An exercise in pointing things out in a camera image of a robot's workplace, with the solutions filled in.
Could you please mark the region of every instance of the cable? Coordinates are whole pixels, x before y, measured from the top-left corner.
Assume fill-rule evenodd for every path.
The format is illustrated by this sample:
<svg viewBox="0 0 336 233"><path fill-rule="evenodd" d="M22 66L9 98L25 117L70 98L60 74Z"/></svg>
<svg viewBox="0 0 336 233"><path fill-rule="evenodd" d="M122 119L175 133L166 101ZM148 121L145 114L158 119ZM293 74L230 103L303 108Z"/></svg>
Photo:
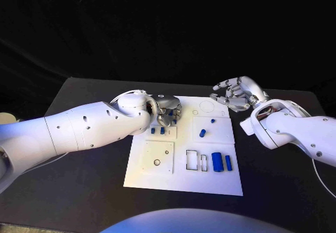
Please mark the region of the cable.
<svg viewBox="0 0 336 233"><path fill-rule="evenodd" d="M325 183L324 183L324 181L322 181L322 179L321 179L319 172L318 172L316 166L315 166L315 159L312 159L312 161L313 161L313 168L315 168L315 172L316 172L318 178L319 178L319 180L321 180L321 182L322 182L322 184L324 184L326 190L329 191L329 193L331 193L331 194L334 195L334 197L336 198L336 195L332 193L332 191L329 190L329 188L326 187L326 185L325 185Z"/></svg>
<svg viewBox="0 0 336 233"><path fill-rule="evenodd" d="M34 169L38 169L39 167L42 167L42 166L51 164L52 162L55 162L57 160L60 160L61 158L64 158L65 155L68 155L68 154L70 154L70 152L67 152L61 157L58 157L57 159L54 159L54 160L50 161L48 163L41 164L41 165L38 165L38 166L34 166L29 170L25 171L25 173L28 173L28 172L32 171Z"/></svg>
<svg viewBox="0 0 336 233"><path fill-rule="evenodd" d="M132 93L132 92L142 92L142 93L146 93L145 90L132 90L132 91L127 91L127 92L125 92L123 94L120 94L120 95L113 99L113 101L112 101L110 103L114 103L123 95L126 95L126 94L129 94L129 93Z"/></svg>

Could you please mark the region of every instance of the blue cylinder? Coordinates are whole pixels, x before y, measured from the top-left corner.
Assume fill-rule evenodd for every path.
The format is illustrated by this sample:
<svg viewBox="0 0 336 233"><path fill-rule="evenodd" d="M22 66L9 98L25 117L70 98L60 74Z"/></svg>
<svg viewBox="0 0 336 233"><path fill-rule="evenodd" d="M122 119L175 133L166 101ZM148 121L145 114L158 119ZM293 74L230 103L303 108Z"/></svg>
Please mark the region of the blue cylinder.
<svg viewBox="0 0 336 233"><path fill-rule="evenodd" d="M202 130L201 130L201 133L199 133L199 136L204 137L204 136L205 136L205 133L207 133L207 131L205 131L205 129L202 129Z"/></svg>
<svg viewBox="0 0 336 233"><path fill-rule="evenodd" d="M233 166L231 166L230 155L227 155L227 156L225 156L225 161L227 161L227 167L228 167L228 171L233 171Z"/></svg>
<svg viewBox="0 0 336 233"><path fill-rule="evenodd" d="M212 153L212 164L214 164L214 171L223 172L224 171L223 154L220 152Z"/></svg>

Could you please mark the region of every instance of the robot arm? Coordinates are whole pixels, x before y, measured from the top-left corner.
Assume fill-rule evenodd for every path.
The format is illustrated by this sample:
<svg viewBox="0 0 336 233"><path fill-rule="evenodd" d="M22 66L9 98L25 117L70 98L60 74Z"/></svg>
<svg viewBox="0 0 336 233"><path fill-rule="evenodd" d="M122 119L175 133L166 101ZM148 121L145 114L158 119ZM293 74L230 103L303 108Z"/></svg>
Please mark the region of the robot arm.
<svg viewBox="0 0 336 233"><path fill-rule="evenodd" d="M143 133L156 117L169 126L181 117L182 106L176 97L163 97L166 105L161 96L136 90L112 104L86 104L52 116L0 125L0 193L22 173L54 156Z"/></svg>
<svg viewBox="0 0 336 233"><path fill-rule="evenodd" d="M247 76L221 82L214 90L227 87L227 95L211 98L236 111L253 106L251 117L241 122L249 135L256 134L263 145L274 149L287 143L296 144L316 160L336 166L336 119L312 117L290 100L272 100L257 83Z"/></svg>

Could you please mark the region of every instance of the table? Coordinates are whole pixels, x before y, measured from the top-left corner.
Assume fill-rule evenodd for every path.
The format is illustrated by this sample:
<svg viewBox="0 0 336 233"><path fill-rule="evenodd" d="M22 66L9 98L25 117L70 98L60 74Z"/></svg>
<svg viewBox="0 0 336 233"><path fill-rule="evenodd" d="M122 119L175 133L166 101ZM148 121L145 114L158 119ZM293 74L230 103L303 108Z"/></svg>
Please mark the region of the table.
<svg viewBox="0 0 336 233"><path fill-rule="evenodd" d="M87 103L109 102L133 89L201 97L214 92L211 86L70 78L47 116ZM274 99L299 103L313 116L325 114L312 92L266 91ZM19 177L0 194L0 222L93 233L142 213L201 208L250 216L296 232L336 231L336 200L318 180L311 158L295 145L270 150L254 135L247 136L240 122L250 113L230 112L244 197L123 187L129 136L101 148L70 153ZM316 166L335 189L336 168L321 162Z"/></svg>

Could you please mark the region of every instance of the black curtain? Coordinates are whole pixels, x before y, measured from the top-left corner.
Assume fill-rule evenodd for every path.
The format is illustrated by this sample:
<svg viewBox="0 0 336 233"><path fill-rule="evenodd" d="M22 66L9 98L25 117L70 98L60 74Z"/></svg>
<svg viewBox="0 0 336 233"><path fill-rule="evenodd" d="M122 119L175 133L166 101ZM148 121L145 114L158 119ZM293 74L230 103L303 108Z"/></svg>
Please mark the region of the black curtain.
<svg viewBox="0 0 336 233"><path fill-rule="evenodd" d="M71 76L215 85L247 75L263 88L312 91L336 116L329 7L243 6L2 1L0 111L41 117Z"/></svg>

